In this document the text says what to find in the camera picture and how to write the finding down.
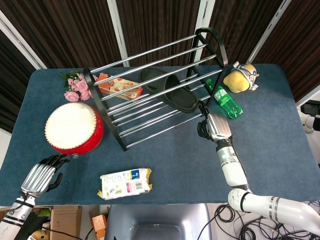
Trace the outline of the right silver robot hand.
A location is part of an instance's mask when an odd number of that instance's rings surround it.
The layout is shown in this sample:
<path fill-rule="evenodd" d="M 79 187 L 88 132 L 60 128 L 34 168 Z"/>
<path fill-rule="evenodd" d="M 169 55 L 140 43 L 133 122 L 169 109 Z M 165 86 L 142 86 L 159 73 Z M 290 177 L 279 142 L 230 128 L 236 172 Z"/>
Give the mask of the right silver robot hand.
<path fill-rule="evenodd" d="M 200 137 L 214 143 L 231 140 L 232 132 L 226 118 L 210 113 L 203 101 L 198 101 L 198 107 L 205 119 L 197 124 L 197 133 Z"/>

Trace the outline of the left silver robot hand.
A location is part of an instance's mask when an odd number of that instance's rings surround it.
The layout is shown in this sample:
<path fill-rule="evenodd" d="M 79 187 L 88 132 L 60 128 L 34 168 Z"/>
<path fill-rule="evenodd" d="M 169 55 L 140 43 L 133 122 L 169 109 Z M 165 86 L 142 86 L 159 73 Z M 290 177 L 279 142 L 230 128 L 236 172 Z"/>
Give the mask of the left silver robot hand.
<path fill-rule="evenodd" d="M 60 172 L 53 183 L 52 180 L 57 170 L 69 162 L 66 154 L 56 154 L 42 159 L 28 173 L 21 185 L 21 191 L 25 196 L 39 198 L 44 193 L 57 188 L 62 181 L 63 173 Z"/>

